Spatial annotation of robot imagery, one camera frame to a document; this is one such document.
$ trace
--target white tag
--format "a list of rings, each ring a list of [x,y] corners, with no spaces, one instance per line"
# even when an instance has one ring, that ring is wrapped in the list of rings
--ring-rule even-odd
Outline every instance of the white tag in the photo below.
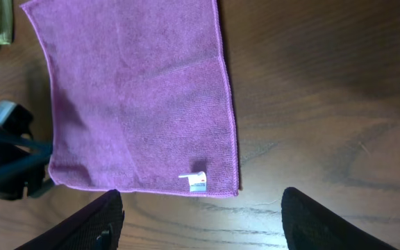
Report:
[[[205,172],[181,174],[179,178],[186,178],[189,181],[190,192],[205,192],[206,191],[206,174]]]

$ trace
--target wooden table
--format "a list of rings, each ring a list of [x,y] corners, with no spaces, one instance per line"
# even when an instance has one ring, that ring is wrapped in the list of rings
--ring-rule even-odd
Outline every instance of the wooden table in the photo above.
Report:
[[[14,0],[0,100],[51,139],[49,77]],[[295,186],[400,248],[400,1],[220,3],[242,190],[234,199],[123,194],[120,249],[284,249],[280,199]],[[0,201],[0,249],[45,232],[100,193],[55,187]]]

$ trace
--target care label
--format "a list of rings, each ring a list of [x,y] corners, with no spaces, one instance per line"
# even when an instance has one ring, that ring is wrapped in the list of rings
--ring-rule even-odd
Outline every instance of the care label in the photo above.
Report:
[[[206,174],[205,172],[197,172],[191,174],[181,174],[179,178],[187,178],[189,181],[190,192],[205,192],[206,191]]]

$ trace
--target purple cloth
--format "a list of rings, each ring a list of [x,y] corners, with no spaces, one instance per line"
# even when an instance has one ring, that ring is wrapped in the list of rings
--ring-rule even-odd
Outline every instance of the purple cloth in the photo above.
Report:
[[[22,8],[51,78],[57,184],[238,195],[216,0],[33,0]],[[200,171],[207,192],[190,192],[178,175]]]

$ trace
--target brown tabletop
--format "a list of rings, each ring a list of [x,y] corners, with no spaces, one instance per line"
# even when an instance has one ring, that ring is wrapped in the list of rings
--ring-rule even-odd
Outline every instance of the brown tabletop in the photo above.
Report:
[[[35,115],[51,140],[43,52],[14,0],[0,49],[0,100]],[[295,186],[400,248],[400,1],[220,2],[240,149],[240,195],[123,194],[120,249],[284,249],[283,190]],[[0,249],[13,249],[98,197],[58,186],[0,201]]]

